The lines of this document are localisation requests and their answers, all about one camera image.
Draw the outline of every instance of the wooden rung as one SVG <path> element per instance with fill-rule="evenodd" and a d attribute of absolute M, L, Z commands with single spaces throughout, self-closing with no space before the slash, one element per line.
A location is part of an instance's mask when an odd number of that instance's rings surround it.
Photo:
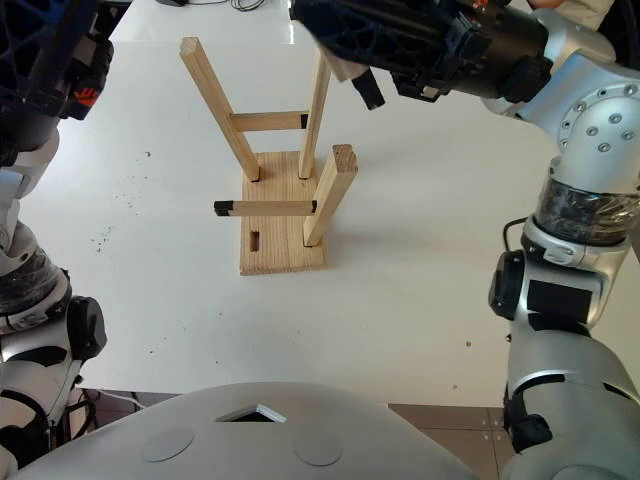
<path fill-rule="evenodd" d="M 200 41 L 196 37 L 182 39 L 180 57 L 191 74 L 202 98 L 218 122 L 220 130 L 227 139 L 242 170 L 251 181 L 260 179 L 260 167 L 249 143 L 242 132 L 239 132 L 231 121 L 233 109 L 227 100 L 224 90 L 211 68 Z"/>
<path fill-rule="evenodd" d="M 325 61 L 322 52 L 318 50 L 316 52 L 316 67 L 313 90 L 311 92 L 311 102 L 309 105 L 307 133 L 305 135 L 304 145 L 300 150 L 300 158 L 298 159 L 298 176 L 300 178 L 309 178 L 311 169 L 315 164 L 316 143 L 318 141 L 322 112 L 324 112 L 324 102 L 327 98 L 330 80 L 331 69 Z"/>
<path fill-rule="evenodd" d="M 241 132 L 259 132 L 264 130 L 304 130 L 307 128 L 309 112 L 266 112 L 232 113 L 231 121 Z"/>
<path fill-rule="evenodd" d="M 358 173 L 355 153 L 351 145 L 334 145 L 322 170 L 313 199 L 318 202 L 316 214 L 304 221 L 304 244 L 317 245 L 329 226 L 340 201 Z"/>
<path fill-rule="evenodd" d="M 315 200 L 222 201 L 214 202 L 219 217 L 305 217 L 316 213 Z"/>

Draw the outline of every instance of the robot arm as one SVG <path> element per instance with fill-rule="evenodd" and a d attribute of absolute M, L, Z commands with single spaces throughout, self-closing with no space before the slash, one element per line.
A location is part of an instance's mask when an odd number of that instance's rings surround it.
<path fill-rule="evenodd" d="M 503 254 L 489 296 L 512 321 L 505 427 L 519 455 L 504 477 L 636 478 L 640 395 L 589 330 L 640 214 L 640 74 L 593 30 L 507 3 L 295 0 L 291 12 L 330 55 L 389 70 L 400 95 L 470 93 L 557 144 L 523 248 Z M 367 106 L 381 105 L 370 71 L 358 74 Z"/>
<path fill-rule="evenodd" d="M 81 365 L 106 343 L 102 313 L 72 296 L 18 220 L 58 147 L 61 118 L 83 119 L 112 46 L 92 27 L 97 0 L 0 4 L 0 472 L 51 450 Z"/>

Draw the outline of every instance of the rectangular slot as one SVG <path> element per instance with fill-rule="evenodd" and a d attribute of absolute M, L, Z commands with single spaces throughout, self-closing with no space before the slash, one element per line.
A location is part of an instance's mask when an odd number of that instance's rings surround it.
<path fill-rule="evenodd" d="M 249 238 L 249 251 L 257 252 L 260 250 L 260 232 L 251 230 Z"/>
<path fill-rule="evenodd" d="M 260 403 L 216 419 L 216 422 L 220 423 L 284 423 L 286 421 L 287 417 Z"/>

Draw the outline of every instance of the wooden stool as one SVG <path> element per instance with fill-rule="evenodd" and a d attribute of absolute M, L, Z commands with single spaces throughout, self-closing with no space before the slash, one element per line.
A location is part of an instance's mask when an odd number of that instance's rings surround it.
<path fill-rule="evenodd" d="M 242 217 L 240 274 L 326 267 L 322 237 L 357 171 L 351 145 L 334 145 L 320 180 L 315 150 L 331 70 L 320 52 L 308 111 L 234 113 L 197 38 L 180 56 L 242 170 L 241 201 L 214 203 L 219 216 Z M 254 153 L 243 132 L 305 130 L 300 152 Z"/>

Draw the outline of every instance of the white table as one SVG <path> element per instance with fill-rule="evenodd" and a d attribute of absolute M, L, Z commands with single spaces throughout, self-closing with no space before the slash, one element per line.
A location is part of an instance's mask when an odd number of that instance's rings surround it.
<path fill-rule="evenodd" d="M 306 105 L 311 46 L 206 47 L 237 111 Z M 212 202 L 240 198 L 241 170 L 178 41 L 117 45 L 103 97 L 61 125 L 21 216 L 104 309 L 109 343 L 86 385 L 300 380 L 378 401 L 500 403 L 508 322 L 487 305 L 500 230 L 534 209 L 554 149 L 476 99 L 404 99 L 376 75 L 388 104 L 372 113 L 349 84 L 329 89 L 318 157 L 351 143 L 360 166 L 328 234 L 331 268 L 240 277 L 239 219 Z M 249 139 L 255 151 L 301 144 L 300 132 Z M 595 334 L 640 384 L 639 282 L 630 255 Z"/>
<path fill-rule="evenodd" d="M 526 0 L 513 0 L 511 5 L 531 11 Z M 229 4 L 171 7 L 156 0 L 134 0 L 111 39 L 174 42 L 191 36 L 212 43 L 313 43 L 302 25 L 289 20 L 289 0 L 266 0 L 259 9 L 245 13 L 235 11 Z"/>

